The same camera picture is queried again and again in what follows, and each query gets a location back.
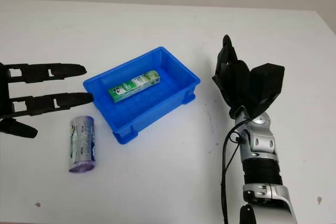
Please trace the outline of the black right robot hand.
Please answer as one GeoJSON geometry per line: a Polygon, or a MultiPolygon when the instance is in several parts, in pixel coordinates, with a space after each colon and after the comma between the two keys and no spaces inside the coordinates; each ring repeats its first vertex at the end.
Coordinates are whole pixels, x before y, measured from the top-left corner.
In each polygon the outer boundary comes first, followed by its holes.
{"type": "Polygon", "coordinates": [[[237,58],[228,35],[223,38],[222,49],[217,56],[215,74],[212,79],[230,107],[230,118],[235,119],[241,107],[246,107],[249,102],[250,70],[244,61],[237,58]]]}

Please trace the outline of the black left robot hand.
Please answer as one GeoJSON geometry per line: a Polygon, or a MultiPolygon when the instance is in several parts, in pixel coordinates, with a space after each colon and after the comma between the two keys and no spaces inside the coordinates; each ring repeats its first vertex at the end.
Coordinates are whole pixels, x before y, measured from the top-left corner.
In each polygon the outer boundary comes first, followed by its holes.
{"type": "Polygon", "coordinates": [[[69,110],[94,101],[91,93],[84,92],[11,98],[9,96],[10,83],[63,80],[85,73],[87,71],[84,66],[71,63],[1,64],[1,132],[19,137],[35,138],[38,133],[37,129],[18,122],[17,117],[69,110]]]}

